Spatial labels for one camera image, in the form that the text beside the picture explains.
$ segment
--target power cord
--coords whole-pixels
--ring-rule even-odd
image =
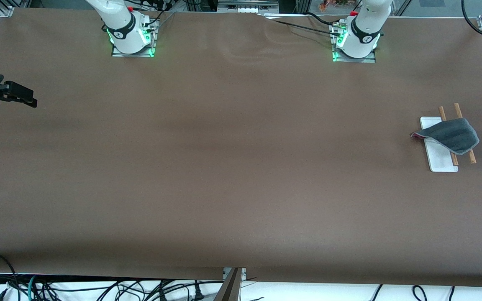
[[[358,3],[357,3],[356,6],[352,9],[352,11],[356,11],[356,8],[358,8],[358,6],[360,6],[360,3],[362,3],[362,0],[358,1]]]
[[[423,294],[423,300],[421,300],[418,295],[416,295],[415,293],[415,289],[419,289],[421,291],[421,293]],[[453,300],[453,293],[455,293],[455,286],[452,286],[451,287],[451,290],[449,292],[449,298],[448,298],[448,301],[452,301]],[[412,287],[412,294],[414,295],[415,299],[417,301],[427,301],[427,295],[425,295],[425,291],[423,290],[423,288],[421,286],[413,286]]]
[[[169,4],[171,4],[172,1],[174,1],[174,0],[170,0],[170,1],[167,3],[167,6],[168,6]],[[159,15],[157,15],[157,17],[155,17],[155,18],[154,18],[152,21],[150,21],[149,23],[145,23],[144,26],[146,27],[146,26],[148,26],[148,25],[151,25],[153,22],[159,20],[159,18],[161,17],[161,15],[162,15],[164,12],[168,11],[169,9],[170,9],[170,8],[168,8],[168,9],[166,9],[166,10],[162,10],[162,11],[159,13]]]
[[[470,25],[470,27],[478,34],[480,34],[482,36],[482,31],[480,29],[478,29],[473,23],[471,23],[471,21],[469,20],[469,17],[468,17],[468,14],[466,13],[466,8],[465,8],[465,5],[464,5],[464,2],[465,0],[461,0],[461,9],[462,9],[462,15],[464,17],[464,20],[466,21],[466,23],[468,23],[468,25]]]
[[[159,289],[159,301],[168,301],[165,297],[165,291],[163,291],[163,289]]]
[[[3,291],[0,293],[0,301],[3,301],[3,299],[5,298],[5,294],[6,294],[6,291],[7,291],[7,290],[8,290],[8,289],[5,289],[5,290],[3,290]]]
[[[318,15],[316,15],[316,14],[313,13],[313,12],[309,12],[309,11],[308,11],[308,12],[305,12],[303,15],[311,15],[311,16],[314,17],[317,21],[319,21],[319,22],[321,22],[321,23],[323,23],[323,24],[325,24],[325,25],[332,25],[332,23],[333,23],[333,22],[327,22],[327,21],[321,19]]]
[[[145,6],[145,7],[147,7],[147,8],[153,8],[153,9],[156,9],[156,10],[157,10],[157,8],[155,8],[155,7],[153,7],[153,6],[149,5],[149,4],[144,4],[144,1],[142,1],[141,3],[139,3],[139,2],[134,2],[134,1],[131,1],[131,0],[124,0],[124,1],[129,2],[129,3],[133,3],[133,4],[135,4],[135,5]]]
[[[204,299],[204,295],[202,295],[198,281],[195,280],[195,301],[200,301],[202,299]]]
[[[382,284],[379,284],[379,286],[375,290],[375,294],[373,295],[373,298],[371,298],[371,301],[375,301],[375,299],[377,299],[377,295],[379,295],[379,291],[380,291],[381,288],[382,288]]]
[[[421,293],[423,294],[423,300],[421,300],[418,295],[416,295],[415,293],[415,289],[420,289],[421,290]],[[412,287],[412,294],[414,295],[414,298],[417,300],[417,301],[427,301],[427,295],[425,295],[425,291],[423,290],[423,288],[421,286],[413,286]]]
[[[16,286],[19,286],[18,278],[16,278],[16,271],[14,270],[14,267],[10,264],[10,261],[8,261],[8,259],[6,259],[2,255],[0,255],[0,259],[2,261],[5,261],[5,263],[8,265],[8,268],[10,269],[10,271],[12,273],[12,278],[14,278],[14,282],[15,282]],[[20,293],[18,294],[18,301],[21,301],[21,294]]]
[[[275,20],[275,19],[272,19],[272,21],[275,21],[275,22],[278,22],[278,23],[281,23],[281,24],[285,24],[285,25],[289,25],[289,26],[293,26],[293,27],[298,27],[298,28],[306,29],[306,30],[309,30],[309,31],[326,33],[326,34],[329,34],[329,35],[331,35],[331,36],[339,36],[339,35],[340,35],[339,33],[335,33],[335,32],[322,31],[322,30],[320,30],[320,29],[310,28],[310,27],[306,27],[306,26],[302,26],[302,25],[297,25],[297,24],[293,24],[293,23],[287,23],[287,22],[283,22],[283,21],[277,21],[277,20]]]

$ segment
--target black clamp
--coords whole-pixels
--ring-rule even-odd
[[[352,22],[351,22],[351,29],[352,29],[352,32],[354,33],[355,36],[358,36],[358,40],[360,40],[360,43],[362,44],[369,44],[371,43],[371,41],[376,38],[379,33],[380,33],[380,30],[375,32],[375,33],[367,33],[367,32],[363,32],[361,31],[358,26],[356,26],[356,18],[352,19]]]
[[[135,28],[135,23],[136,23],[135,15],[133,15],[132,13],[130,13],[130,15],[131,15],[130,22],[122,28],[114,29],[106,25],[107,30],[109,31],[109,33],[111,33],[111,36],[113,36],[114,38],[117,38],[118,40],[124,40],[126,38],[128,33],[130,33]]]

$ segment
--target mounting plate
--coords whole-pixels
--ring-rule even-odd
[[[145,15],[144,23],[150,22],[150,17]],[[151,40],[150,44],[146,45],[142,50],[137,53],[133,54],[125,54],[121,53],[118,49],[116,49],[115,45],[113,44],[113,50],[111,51],[111,56],[113,57],[155,57],[155,46],[157,45],[157,34],[159,30],[159,19],[153,21],[147,27],[143,27],[143,30],[150,31],[149,33],[144,33],[145,38],[149,38]]]
[[[336,29],[336,27],[334,27],[333,25],[329,25],[328,28],[329,28],[329,31],[332,33],[337,32],[337,33],[343,34],[344,29],[342,28]],[[343,50],[341,50],[336,46],[338,38],[340,37],[331,35],[332,61],[344,61],[346,63],[375,63],[376,62],[374,50],[371,50],[371,52],[367,55],[367,57],[363,57],[361,59],[356,59],[354,57],[350,57],[346,55],[343,52]]]

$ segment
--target black cable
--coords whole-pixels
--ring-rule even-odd
[[[3,299],[5,299],[5,294],[6,294],[7,291],[8,291],[8,289],[4,289],[4,290],[0,293],[0,301],[3,301]]]
[[[283,22],[283,21],[277,21],[277,20],[274,20],[274,19],[272,19],[272,21],[275,21],[275,22],[278,22],[278,23],[281,23],[281,24],[285,24],[285,25],[290,25],[290,26],[293,26],[293,27],[298,27],[298,28],[302,28],[302,29],[307,29],[307,30],[309,30],[309,31],[326,33],[326,34],[329,34],[329,35],[331,35],[331,36],[339,36],[339,35],[340,35],[339,33],[335,33],[335,32],[322,31],[322,30],[319,30],[319,29],[310,28],[310,27],[301,26],[301,25],[292,24],[292,23],[287,23],[287,22]]]
[[[46,300],[46,290],[44,290],[44,289],[42,289],[42,297],[44,298],[44,300]]]
[[[189,288],[187,289],[187,301],[191,301],[191,294],[189,293]]]
[[[115,286],[118,286],[120,282],[121,281],[117,281],[113,283],[113,285],[109,286],[105,291],[103,291],[103,293],[101,293],[101,295],[98,296],[98,299],[96,299],[96,301],[102,301],[105,298],[105,296],[107,296],[107,293],[109,293],[109,291],[112,290]]]
[[[455,293],[455,286],[451,287],[451,291],[449,292],[448,301],[451,301],[453,299],[453,293]]]
[[[375,290],[375,294],[373,295],[373,298],[371,298],[371,301],[375,301],[375,299],[377,299],[377,295],[379,295],[379,291],[381,288],[382,288],[382,284],[379,284],[379,286]]]
[[[153,6],[149,5],[149,4],[144,4],[144,3],[141,4],[141,3],[139,3],[139,2],[134,2],[134,1],[131,1],[131,0],[124,0],[124,1],[129,2],[129,3],[133,3],[133,4],[135,4],[135,5],[145,6],[145,7],[147,7],[147,8],[155,8],[155,7],[153,7]]]
[[[209,284],[209,283],[223,283],[222,281],[203,281],[203,282],[199,282],[198,284]],[[170,289],[170,288],[173,288],[175,286],[180,286],[179,288],[175,288],[175,289],[172,289],[172,290],[169,290],[169,291],[166,291],[167,289]],[[168,288],[164,288],[165,290],[163,291],[163,293],[155,298],[153,298],[151,301],[155,301],[157,299],[159,299],[160,296],[163,296],[163,295],[166,295],[167,293],[172,293],[173,291],[176,291],[176,290],[179,290],[179,289],[182,289],[182,288],[186,288],[187,286],[195,286],[194,283],[190,283],[190,284],[176,284],[174,286],[170,286]]]
[[[468,25],[470,25],[470,27],[478,34],[480,34],[482,36],[482,31],[480,29],[478,29],[473,23],[471,23],[471,21],[468,19],[468,14],[466,13],[466,8],[464,7],[464,0],[461,0],[461,8],[462,8],[462,15],[464,17],[464,20],[466,21],[466,23],[468,23]]]
[[[124,293],[128,293],[128,294],[130,294],[130,295],[134,295],[134,296],[136,296],[136,297],[139,299],[139,301],[142,301],[141,298],[140,298],[140,296],[138,296],[136,293],[132,293],[132,292],[129,291],[133,286],[135,286],[136,284],[139,284],[140,281],[141,281],[141,280],[138,280],[138,281],[136,281],[134,284],[132,284],[132,285],[130,285],[130,286],[125,286],[124,284],[118,285],[118,286],[117,286],[117,288],[118,288],[118,293],[117,293],[117,295],[115,296],[115,301],[118,301],[118,300],[120,299],[120,297],[121,297]]]
[[[202,294],[202,291],[200,290],[200,286],[198,285],[198,281],[195,280],[195,301],[200,301],[204,299],[204,295]]]
[[[159,292],[160,289],[162,289],[164,286],[171,284],[174,280],[162,280],[159,282],[157,286],[153,290],[150,291],[149,295],[143,300],[143,301],[148,301],[151,299],[156,293]]]
[[[202,4],[202,0],[200,0],[200,2],[196,2],[196,0],[192,0],[193,3],[189,2],[188,0],[182,0],[183,2],[187,3],[187,4],[193,4],[193,5],[201,5]]]
[[[76,291],[89,291],[89,290],[105,290],[105,289],[108,289],[108,288],[109,288],[108,286],[104,286],[104,287],[101,287],[101,288],[88,288],[88,289],[75,289],[75,290],[65,290],[65,289],[51,288],[51,290],[65,291],[65,292],[76,292]]]
[[[323,23],[323,24],[325,24],[325,25],[332,25],[332,23],[333,23],[333,22],[327,22],[327,21],[321,19],[318,15],[316,15],[316,14],[313,13],[313,12],[309,12],[309,11],[308,11],[308,12],[305,12],[303,15],[311,15],[311,16],[314,17],[317,21],[319,21],[319,22],[321,22],[321,23]]]
[[[421,293],[423,293],[423,300],[421,300],[418,295],[416,295],[415,293],[415,289],[419,288],[421,290]],[[412,287],[412,294],[414,295],[415,299],[417,301],[427,301],[427,295],[425,295],[425,291],[423,290],[423,288],[421,286],[413,286]]]
[[[59,296],[55,291],[51,291],[50,289],[48,289],[47,291],[52,301],[62,301],[61,299],[59,299]]]
[[[166,11],[168,11],[168,10],[162,10],[162,11],[159,13],[159,15],[157,15],[157,17],[155,17],[155,19],[153,19],[152,21],[150,21],[150,22],[148,22],[148,23],[145,23],[144,26],[146,27],[146,26],[152,24],[153,22],[159,20],[159,18],[160,18],[161,15],[163,14],[163,12],[166,12]]]
[[[140,283],[140,281],[137,282],[137,284],[139,284],[139,286],[141,287],[141,290],[142,290],[142,299],[144,299],[146,297],[146,290],[144,289],[144,286],[142,286],[142,284]]]
[[[356,8],[358,8],[358,6],[360,5],[360,3],[362,3],[362,0],[358,1],[358,3],[357,3],[356,6],[352,9],[352,11],[356,11]]]
[[[252,284],[256,284],[257,282],[252,282],[251,284],[247,284],[246,286],[241,286],[241,289],[242,288],[246,288],[247,286],[251,286]]]
[[[8,265],[8,268],[10,269],[10,271],[12,272],[12,276],[14,277],[14,282],[16,286],[19,286],[18,278],[16,278],[16,271],[14,270],[14,267],[10,264],[10,261],[8,261],[8,259],[6,259],[2,255],[0,255],[0,259],[2,259],[2,261],[5,261],[5,263]],[[21,294],[18,292],[18,301],[20,300],[21,300]]]

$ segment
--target table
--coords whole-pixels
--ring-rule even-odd
[[[101,24],[0,21],[0,73],[39,99],[0,108],[0,253],[17,271],[482,286],[482,36],[462,19],[389,19],[375,64],[214,13],[172,16],[154,58],[112,58]],[[431,173],[409,135],[454,102],[478,163]]]

